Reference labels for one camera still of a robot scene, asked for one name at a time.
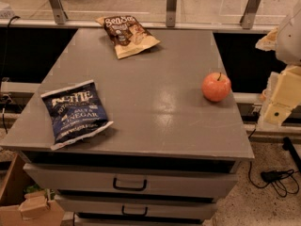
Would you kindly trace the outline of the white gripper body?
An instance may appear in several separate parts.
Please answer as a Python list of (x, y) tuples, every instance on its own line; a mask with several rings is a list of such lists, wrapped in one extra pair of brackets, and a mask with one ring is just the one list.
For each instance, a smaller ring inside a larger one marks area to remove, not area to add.
[(286, 64), (301, 65), (301, 1), (298, 1), (279, 25), (276, 56)]

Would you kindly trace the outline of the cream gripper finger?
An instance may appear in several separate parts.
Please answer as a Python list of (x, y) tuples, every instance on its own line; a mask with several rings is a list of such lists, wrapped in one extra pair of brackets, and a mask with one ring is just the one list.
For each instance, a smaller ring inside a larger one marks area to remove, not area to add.
[(255, 45), (257, 49), (262, 51), (275, 51), (278, 28), (273, 28), (263, 38), (259, 39)]
[(261, 117), (281, 125), (301, 104), (301, 67), (289, 65), (281, 73), (271, 72), (265, 90)]

